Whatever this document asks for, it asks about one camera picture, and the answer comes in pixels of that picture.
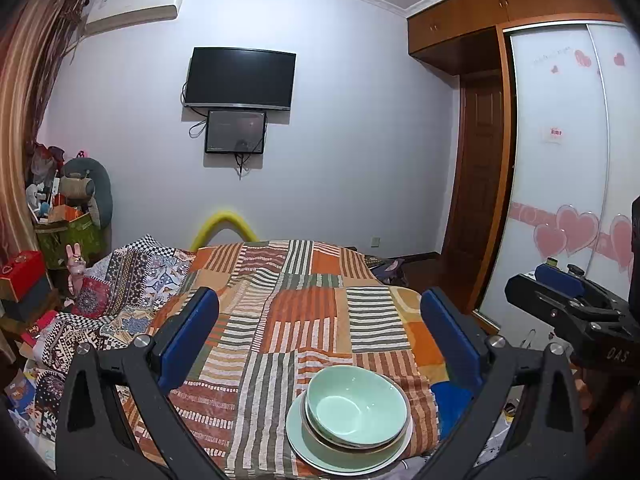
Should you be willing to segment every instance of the metal screw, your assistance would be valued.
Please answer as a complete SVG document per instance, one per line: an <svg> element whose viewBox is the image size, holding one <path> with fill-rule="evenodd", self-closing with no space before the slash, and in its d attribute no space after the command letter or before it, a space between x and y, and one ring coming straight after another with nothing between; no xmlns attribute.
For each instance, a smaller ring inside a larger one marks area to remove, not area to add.
<svg viewBox="0 0 640 480"><path fill-rule="evenodd" d="M140 334L133 338L133 344L138 348L144 348L151 343L151 338L147 334Z"/></svg>
<svg viewBox="0 0 640 480"><path fill-rule="evenodd" d="M549 350L551 350L551 353L555 355L564 354L564 348L562 348L562 345L558 343L551 343L549 345Z"/></svg>
<svg viewBox="0 0 640 480"><path fill-rule="evenodd" d="M501 335L492 335L489 338L489 344L494 348L503 348L506 343L507 341Z"/></svg>
<svg viewBox="0 0 640 480"><path fill-rule="evenodd" d="M87 354L90 349L91 349L91 345L85 341L78 345L76 352L78 352L80 355L84 355L84 354Z"/></svg>

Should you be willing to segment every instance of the yellow foam tube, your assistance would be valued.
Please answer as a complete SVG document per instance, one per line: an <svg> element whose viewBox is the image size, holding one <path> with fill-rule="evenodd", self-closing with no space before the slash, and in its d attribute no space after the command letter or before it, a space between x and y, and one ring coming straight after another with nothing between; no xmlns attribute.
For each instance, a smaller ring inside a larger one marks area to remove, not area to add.
<svg viewBox="0 0 640 480"><path fill-rule="evenodd" d="M214 215L204 222L203 226L198 231L198 234L191 243L191 251L197 251L204 244L206 244L211 238L211 232L221 222L229 222L238 229L238 234L245 242L259 242L260 240L249 227L249 224L244 219L231 211L218 211Z"/></svg>

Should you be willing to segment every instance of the striped fabric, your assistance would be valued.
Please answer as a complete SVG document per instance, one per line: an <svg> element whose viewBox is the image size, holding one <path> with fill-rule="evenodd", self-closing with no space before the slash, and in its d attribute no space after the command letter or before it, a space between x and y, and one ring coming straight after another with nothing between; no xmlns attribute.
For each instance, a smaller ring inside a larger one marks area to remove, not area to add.
<svg viewBox="0 0 640 480"><path fill-rule="evenodd" d="M354 354L411 348L388 287L351 286L347 302Z"/></svg>
<svg viewBox="0 0 640 480"><path fill-rule="evenodd" d="M199 283L216 290L220 314L170 399L230 478L326 477L292 452L285 421L314 374L338 364L373 370L407 394L414 434L405 457L436 445L429 374L446 372L420 320L420 297L376 285L362 254L307 240L203 248L180 296L157 313L150 332L179 312ZM129 401L126 413L143 452L162 462Z"/></svg>

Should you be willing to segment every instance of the black television screen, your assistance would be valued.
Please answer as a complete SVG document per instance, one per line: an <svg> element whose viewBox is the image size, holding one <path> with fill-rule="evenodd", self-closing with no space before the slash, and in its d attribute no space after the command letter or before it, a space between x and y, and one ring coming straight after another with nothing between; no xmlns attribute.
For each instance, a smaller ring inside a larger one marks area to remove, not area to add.
<svg viewBox="0 0 640 480"><path fill-rule="evenodd" d="M184 104L289 110L295 65L289 52L196 47Z"/></svg>
<svg viewBox="0 0 640 480"><path fill-rule="evenodd" d="M265 112L209 110L204 151L262 153L265 125Z"/></svg>

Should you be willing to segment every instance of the mint green bowl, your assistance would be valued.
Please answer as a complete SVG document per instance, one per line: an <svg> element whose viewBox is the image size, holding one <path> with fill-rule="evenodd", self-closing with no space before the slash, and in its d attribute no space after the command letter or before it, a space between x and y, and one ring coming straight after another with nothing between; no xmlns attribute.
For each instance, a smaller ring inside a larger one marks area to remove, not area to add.
<svg viewBox="0 0 640 480"><path fill-rule="evenodd" d="M357 366L320 370L306 391L308 410L334 442L375 447L402 430L407 409L398 389Z"/></svg>

